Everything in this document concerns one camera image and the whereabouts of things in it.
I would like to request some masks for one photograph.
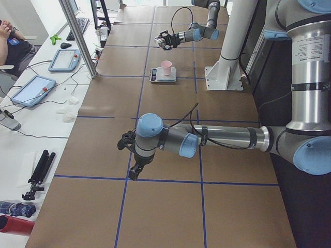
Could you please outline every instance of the person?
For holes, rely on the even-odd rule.
[[[37,51],[9,21],[0,20],[0,66],[14,65],[8,73],[19,77]]]

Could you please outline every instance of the digital scale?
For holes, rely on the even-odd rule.
[[[79,63],[81,53],[78,49],[59,49],[48,68],[52,72],[73,71]]]
[[[162,67],[151,68],[149,71],[149,81],[152,83],[174,83],[177,79],[177,72],[175,67],[171,67],[171,72],[169,75],[163,75]]]
[[[14,104],[33,107],[55,87],[55,84],[56,81],[53,79],[35,75],[10,99]]]

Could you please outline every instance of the computer mouse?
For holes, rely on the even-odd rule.
[[[61,43],[61,49],[66,49],[66,48],[69,48],[69,47],[71,47],[71,46],[72,46],[72,44],[67,43],[67,42],[63,42],[63,43]]]

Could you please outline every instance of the tablet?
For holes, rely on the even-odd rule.
[[[32,107],[40,102],[56,84],[53,79],[36,75],[11,98],[14,104]]]
[[[53,72],[73,71],[79,63],[81,53],[78,49],[59,49],[48,68]]]

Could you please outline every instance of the white table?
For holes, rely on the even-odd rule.
[[[92,55],[96,48],[99,48],[100,42],[95,34],[93,18],[90,18],[91,22],[87,30],[84,33],[84,39],[88,47],[90,55]],[[30,65],[35,63],[52,60],[55,52],[60,49],[60,44],[62,42],[67,42],[66,37],[70,31],[70,27],[67,26],[58,35],[62,40],[57,40],[56,45],[52,45],[50,37],[44,42],[38,53],[35,55]],[[69,41],[72,46],[69,49],[78,49],[75,41]],[[79,100],[77,105],[70,105],[68,102],[65,104],[57,104],[54,102],[47,102],[41,105],[37,105],[34,108],[24,108],[14,114],[15,119],[22,125],[19,130],[27,135],[34,136],[50,136],[50,137],[69,137],[71,129],[74,122],[64,123],[62,120],[63,114],[56,113],[56,110],[63,106],[70,106],[73,112],[77,113],[80,108],[86,91],[88,89],[91,77],[89,75],[86,66],[82,66],[84,60],[81,58],[79,65],[73,72],[69,73],[50,73],[48,71],[48,66],[50,63],[44,63],[33,66],[33,69],[41,76],[45,76],[56,80],[60,85],[55,87],[49,94],[41,101],[55,101],[55,102],[65,102],[72,95]],[[68,79],[71,75],[78,71],[73,78],[77,83]],[[35,74],[31,69],[26,69],[23,74],[19,77],[15,85],[23,86],[25,85]],[[19,89],[13,88],[8,96],[13,96],[15,92]],[[15,112],[20,108],[12,105],[12,102],[8,97],[5,97],[1,107],[5,107],[6,110],[10,112]],[[3,126],[0,126],[0,160],[1,160],[1,174],[0,174],[0,200],[9,202],[23,202],[21,201],[21,195],[30,191],[31,184],[27,181],[31,175],[29,172],[31,170],[31,165],[26,164],[27,158],[33,158],[35,155],[35,165],[38,163],[42,152],[47,149],[49,153],[55,152],[56,156],[53,160],[52,166],[49,173],[45,179],[45,191],[36,193],[36,200],[31,201],[36,208],[36,213],[33,214],[31,218],[23,218],[30,221],[35,221],[39,214],[40,208],[42,206],[43,200],[49,188],[49,184],[52,181],[57,165],[60,161],[61,155],[67,143],[65,138],[35,138],[27,137],[18,132],[10,131]],[[25,247],[28,240],[26,236],[18,236],[11,234],[0,234],[0,247],[10,248],[10,247]]]

